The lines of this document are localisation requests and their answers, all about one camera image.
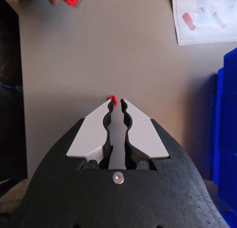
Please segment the grey desk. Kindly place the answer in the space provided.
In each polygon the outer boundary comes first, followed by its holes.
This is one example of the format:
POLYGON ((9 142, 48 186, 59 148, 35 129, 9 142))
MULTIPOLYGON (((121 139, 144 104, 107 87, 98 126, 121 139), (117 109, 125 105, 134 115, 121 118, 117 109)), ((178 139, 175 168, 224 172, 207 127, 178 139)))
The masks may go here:
POLYGON ((125 169, 120 99, 155 119, 206 165, 211 95, 236 42, 178 46, 171 0, 21 1, 20 31, 28 178, 79 119, 116 95, 110 169, 125 169))

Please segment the brick instruction booklet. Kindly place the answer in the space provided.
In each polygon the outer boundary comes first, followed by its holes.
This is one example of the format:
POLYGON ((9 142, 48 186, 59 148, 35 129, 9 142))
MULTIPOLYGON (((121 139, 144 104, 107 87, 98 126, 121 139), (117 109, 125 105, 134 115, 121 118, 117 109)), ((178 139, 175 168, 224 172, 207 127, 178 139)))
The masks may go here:
POLYGON ((237 41, 237 0, 172 0, 178 45, 237 41))

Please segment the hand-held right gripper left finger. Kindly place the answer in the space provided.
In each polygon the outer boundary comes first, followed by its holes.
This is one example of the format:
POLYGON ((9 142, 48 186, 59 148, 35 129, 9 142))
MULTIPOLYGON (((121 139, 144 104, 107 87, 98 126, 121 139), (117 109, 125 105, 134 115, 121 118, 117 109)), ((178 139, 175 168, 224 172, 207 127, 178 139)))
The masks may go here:
POLYGON ((66 154, 67 157, 95 160, 97 163, 110 157, 108 126, 111 124, 113 107, 114 99, 108 99, 85 117, 66 154))

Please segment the small red brick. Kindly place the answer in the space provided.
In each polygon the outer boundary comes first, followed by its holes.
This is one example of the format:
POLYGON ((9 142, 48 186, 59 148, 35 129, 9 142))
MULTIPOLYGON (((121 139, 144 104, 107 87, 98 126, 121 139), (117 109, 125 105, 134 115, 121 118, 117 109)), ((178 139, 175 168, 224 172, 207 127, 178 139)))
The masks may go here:
POLYGON ((115 95, 109 96, 108 99, 113 99, 113 101, 114 101, 114 104, 113 104, 113 105, 114 105, 114 106, 118 104, 118 101, 117 101, 117 98, 116 98, 115 95))

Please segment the blue plastic parts bin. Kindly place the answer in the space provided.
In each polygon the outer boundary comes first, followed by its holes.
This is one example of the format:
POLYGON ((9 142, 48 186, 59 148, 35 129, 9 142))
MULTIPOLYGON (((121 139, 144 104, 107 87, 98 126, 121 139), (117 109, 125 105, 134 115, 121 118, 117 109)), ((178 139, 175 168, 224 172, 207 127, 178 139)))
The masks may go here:
POLYGON ((212 181, 229 210, 221 212, 229 227, 237 227, 237 48, 224 56, 217 74, 212 181))

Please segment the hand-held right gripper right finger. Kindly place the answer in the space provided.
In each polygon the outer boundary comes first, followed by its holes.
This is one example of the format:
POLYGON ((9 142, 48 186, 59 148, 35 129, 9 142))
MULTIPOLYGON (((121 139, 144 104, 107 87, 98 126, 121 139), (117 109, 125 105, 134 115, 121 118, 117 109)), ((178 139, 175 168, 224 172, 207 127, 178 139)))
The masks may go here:
POLYGON ((124 114, 123 122, 127 126, 125 163, 169 158, 151 118, 126 99, 121 99, 121 108, 124 114))

